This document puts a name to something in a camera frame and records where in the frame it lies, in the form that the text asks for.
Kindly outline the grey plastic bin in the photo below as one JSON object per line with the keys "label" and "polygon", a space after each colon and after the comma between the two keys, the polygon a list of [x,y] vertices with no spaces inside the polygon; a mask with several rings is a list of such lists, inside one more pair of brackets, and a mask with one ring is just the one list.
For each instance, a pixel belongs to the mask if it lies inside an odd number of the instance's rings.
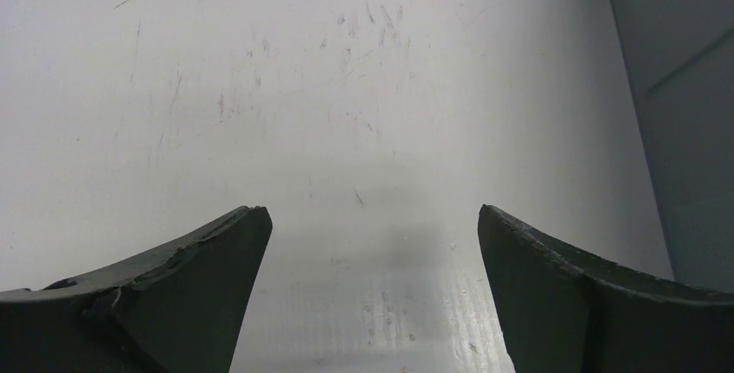
{"label": "grey plastic bin", "polygon": [[733,0],[610,0],[673,275],[733,289]]}

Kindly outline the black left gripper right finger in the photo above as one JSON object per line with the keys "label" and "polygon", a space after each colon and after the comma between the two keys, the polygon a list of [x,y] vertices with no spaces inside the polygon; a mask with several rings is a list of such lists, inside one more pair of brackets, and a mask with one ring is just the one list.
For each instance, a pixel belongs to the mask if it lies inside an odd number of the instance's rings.
{"label": "black left gripper right finger", "polygon": [[492,205],[478,238],[516,371],[732,371],[730,293],[620,266]]}

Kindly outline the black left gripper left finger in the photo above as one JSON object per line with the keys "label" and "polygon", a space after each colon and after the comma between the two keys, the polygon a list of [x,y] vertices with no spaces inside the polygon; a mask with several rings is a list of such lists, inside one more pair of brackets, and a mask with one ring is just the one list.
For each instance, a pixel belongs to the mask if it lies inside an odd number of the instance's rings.
{"label": "black left gripper left finger", "polygon": [[273,223],[240,207],[109,266],[1,294],[4,372],[226,372]]}

